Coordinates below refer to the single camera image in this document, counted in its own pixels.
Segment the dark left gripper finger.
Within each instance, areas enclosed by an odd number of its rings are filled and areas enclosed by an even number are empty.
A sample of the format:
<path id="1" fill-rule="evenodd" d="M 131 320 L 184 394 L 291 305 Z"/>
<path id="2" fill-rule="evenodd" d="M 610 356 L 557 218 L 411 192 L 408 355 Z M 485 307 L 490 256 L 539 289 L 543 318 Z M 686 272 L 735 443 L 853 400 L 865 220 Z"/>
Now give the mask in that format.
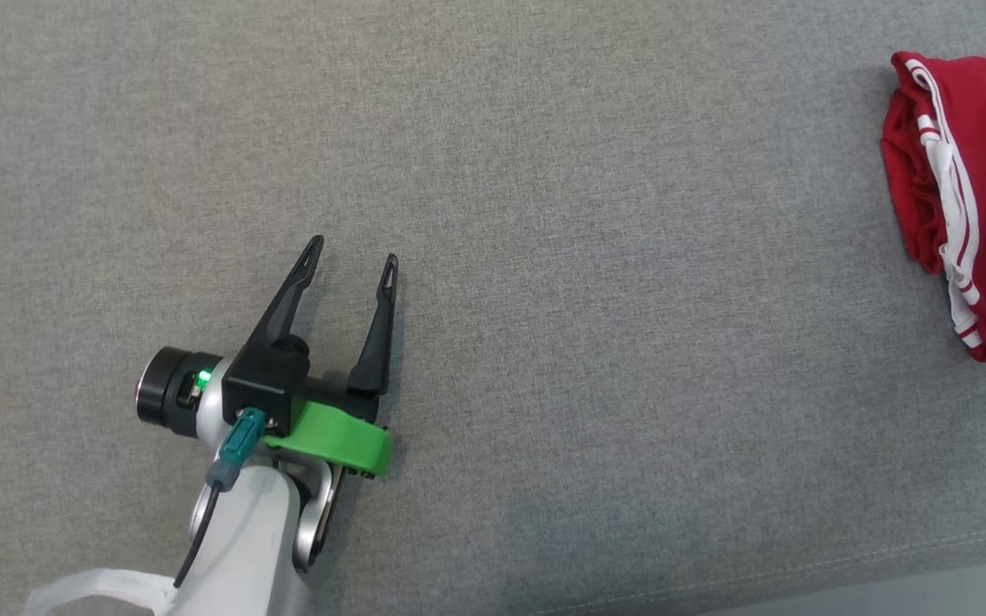
<path id="1" fill-rule="evenodd" d="M 313 235 L 246 341 L 244 366 L 251 370 L 309 370 L 309 346 L 291 333 L 291 326 L 323 250 L 324 236 Z"/>
<path id="2" fill-rule="evenodd" d="M 346 391 L 357 397 L 381 397 L 389 390 L 399 260 L 390 253 L 376 288 L 377 307 L 361 348 L 359 360 L 349 371 Z"/>

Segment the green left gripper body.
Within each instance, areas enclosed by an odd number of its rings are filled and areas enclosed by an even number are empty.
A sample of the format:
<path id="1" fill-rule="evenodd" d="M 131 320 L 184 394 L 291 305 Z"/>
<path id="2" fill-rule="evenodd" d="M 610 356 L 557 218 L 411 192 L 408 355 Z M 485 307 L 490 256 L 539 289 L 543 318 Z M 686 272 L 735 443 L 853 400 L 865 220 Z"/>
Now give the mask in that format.
<path id="1" fill-rule="evenodd" d="M 291 401 L 290 431 L 267 430 L 263 444 L 282 459 L 321 459 L 368 478 L 383 476 L 394 444 L 377 425 L 380 397 L 308 377 Z"/>

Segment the grey fabric sofa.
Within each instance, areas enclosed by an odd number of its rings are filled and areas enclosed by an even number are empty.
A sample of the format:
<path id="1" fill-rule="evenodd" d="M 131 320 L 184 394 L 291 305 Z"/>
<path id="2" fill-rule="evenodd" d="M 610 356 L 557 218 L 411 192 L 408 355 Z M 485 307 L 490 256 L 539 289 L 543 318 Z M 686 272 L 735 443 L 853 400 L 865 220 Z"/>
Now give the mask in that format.
<path id="1" fill-rule="evenodd" d="M 171 576 L 207 452 L 142 423 L 314 234 L 386 477 L 313 612 L 695 613 L 986 561 L 986 363 L 901 241 L 891 55 L 986 0 L 0 0 L 0 615 Z"/>

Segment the white tape tag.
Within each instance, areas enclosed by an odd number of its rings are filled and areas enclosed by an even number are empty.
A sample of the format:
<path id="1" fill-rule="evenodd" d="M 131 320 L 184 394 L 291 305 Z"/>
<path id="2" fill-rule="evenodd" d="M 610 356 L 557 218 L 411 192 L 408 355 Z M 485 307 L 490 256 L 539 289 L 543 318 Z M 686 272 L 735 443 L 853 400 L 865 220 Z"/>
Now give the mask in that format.
<path id="1" fill-rule="evenodd" d="M 153 616 L 167 616 L 179 592 L 173 585 L 174 581 L 172 577 L 141 571 L 109 568 L 86 570 L 60 577 L 32 591 L 23 607 L 22 616 L 50 616 L 56 608 L 87 597 L 124 601 L 148 609 Z"/>

